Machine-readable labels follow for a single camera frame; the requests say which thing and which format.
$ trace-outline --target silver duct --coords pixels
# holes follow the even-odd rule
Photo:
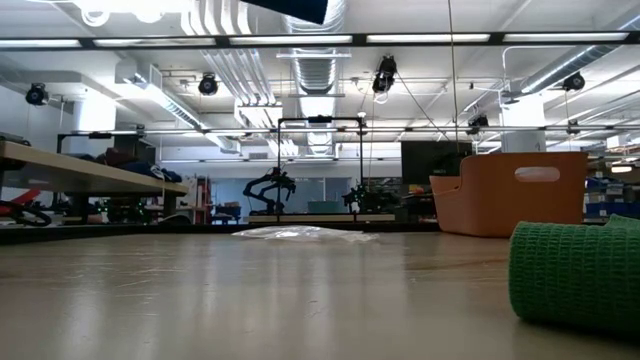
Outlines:
[[[346,0],[329,0],[323,25],[309,23],[290,16],[284,17],[290,34],[337,33],[342,31],[345,21]],[[294,55],[311,55],[311,58],[293,60],[294,76],[300,98],[300,109],[304,116],[334,115],[336,100],[322,95],[334,94],[337,88],[337,59],[314,59],[313,55],[336,54],[335,48],[293,49]],[[333,138],[327,133],[309,133],[309,148],[316,154],[328,154],[333,148]]]
[[[634,31],[640,29],[640,16],[636,16],[631,21],[618,27],[621,31]],[[546,66],[544,69],[523,80],[515,92],[514,97],[528,94],[535,94],[550,86],[553,86],[569,76],[577,73],[580,69],[594,63],[596,60],[607,56],[620,46],[618,45],[593,45],[587,48],[579,47],[562,56],[560,59]]]

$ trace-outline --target bin handle cutout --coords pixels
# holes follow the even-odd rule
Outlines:
[[[515,176],[520,182],[556,182],[560,180],[560,170],[550,166],[521,167]]]

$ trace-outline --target workbench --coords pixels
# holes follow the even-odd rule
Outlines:
[[[65,193],[74,215],[86,223],[90,197],[164,197],[164,215],[176,212],[176,198],[189,189],[146,175],[55,154],[8,141],[0,141],[0,162],[19,161],[19,170],[0,168],[0,188],[40,189]]]

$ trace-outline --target clear plastic bag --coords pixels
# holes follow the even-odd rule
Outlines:
[[[258,239],[278,239],[301,242],[328,240],[367,242],[378,238],[378,234],[365,234],[362,231],[326,229],[316,226],[268,226],[259,229],[240,231],[233,235]]]

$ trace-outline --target table surface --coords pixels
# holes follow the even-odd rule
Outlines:
[[[523,323],[507,240],[137,235],[0,247],[3,360],[640,359]]]
[[[88,194],[189,192],[179,184],[12,142],[0,141],[0,158],[27,163],[20,171],[5,172],[7,187]]]

